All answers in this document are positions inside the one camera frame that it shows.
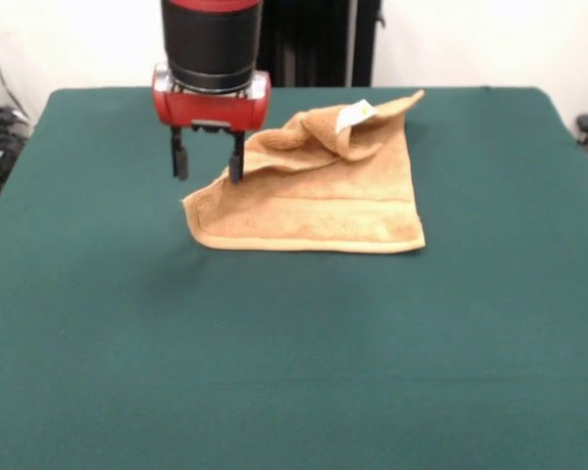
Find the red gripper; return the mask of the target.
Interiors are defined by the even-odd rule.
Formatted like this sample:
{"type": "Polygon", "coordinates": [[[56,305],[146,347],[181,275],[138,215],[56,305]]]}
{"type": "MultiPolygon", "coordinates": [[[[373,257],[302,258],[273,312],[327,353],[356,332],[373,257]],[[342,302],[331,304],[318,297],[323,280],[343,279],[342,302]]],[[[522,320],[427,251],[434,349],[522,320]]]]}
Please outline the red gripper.
{"type": "Polygon", "coordinates": [[[256,70],[242,90],[227,94],[193,92],[174,80],[167,64],[156,64],[152,79],[153,103],[160,122],[171,126],[173,176],[186,180],[189,173],[181,127],[208,126],[233,131],[234,147],[228,172],[233,184],[241,182],[244,174],[244,132],[259,130],[264,125],[270,91],[270,75],[256,70]]]}

